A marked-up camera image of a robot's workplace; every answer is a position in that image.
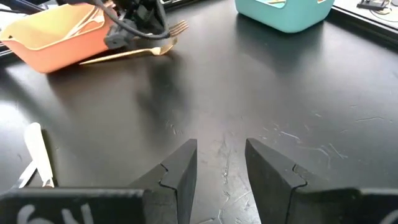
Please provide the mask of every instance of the white utensil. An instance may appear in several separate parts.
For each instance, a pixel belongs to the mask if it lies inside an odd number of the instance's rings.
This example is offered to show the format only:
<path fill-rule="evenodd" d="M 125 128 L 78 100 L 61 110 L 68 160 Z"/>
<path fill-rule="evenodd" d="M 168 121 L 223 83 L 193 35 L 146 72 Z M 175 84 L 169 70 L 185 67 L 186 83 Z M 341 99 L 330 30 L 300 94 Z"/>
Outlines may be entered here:
<path fill-rule="evenodd" d="M 14 184 L 12 188 L 23 188 L 32 178 L 33 174 L 36 171 L 36 164 L 34 161 L 30 162 L 30 164 L 25 168 L 17 182 Z"/>
<path fill-rule="evenodd" d="M 42 128 L 40 124 L 30 124 L 25 130 L 24 139 L 30 156 L 37 166 L 37 170 L 43 181 L 43 187 L 54 187 L 51 164 L 47 150 L 45 149 Z"/>

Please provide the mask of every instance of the fork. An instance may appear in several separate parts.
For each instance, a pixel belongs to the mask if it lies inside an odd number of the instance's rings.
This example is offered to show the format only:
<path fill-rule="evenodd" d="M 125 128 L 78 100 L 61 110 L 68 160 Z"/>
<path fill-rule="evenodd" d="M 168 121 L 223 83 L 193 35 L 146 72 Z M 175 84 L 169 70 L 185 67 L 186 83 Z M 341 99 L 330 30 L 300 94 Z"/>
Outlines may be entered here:
<path fill-rule="evenodd" d="M 114 55 L 110 55 L 110 56 L 100 57 L 100 58 L 96 58 L 93 60 L 88 60 L 88 61 L 79 63 L 79 65 L 86 65 L 86 64 L 95 63 L 95 62 L 103 62 L 106 60 L 111 60 L 111 59 L 115 59 L 115 58 L 119 58 L 119 57 L 125 57 L 128 55 L 136 55 L 136 54 L 143 53 L 143 52 L 149 52 L 154 56 L 160 56 L 160 55 L 166 54 L 169 50 L 171 50 L 171 48 L 173 48 L 176 43 L 177 43 L 177 38 L 174 38 L 172 40 L 171 44 L 166 44 L 161 47 L 154 47 L 151 49 L 132 50 L 129 52 L 123 52 L 123 53 L 114 54 Z"/>
<path fill-rule="evenodd" d="M 189 25 L 185 20 L 181 20 L 180 22 L 176 23 L 175 25 L 171 26 L 169 29 L 170 32 L 170 37 L 176 37 L 182 32 L 184 32 L 186 29 L 188 29 Z M 140 37 L 135 36 L 133 38 L 134 40 L 140 39 Z"/>

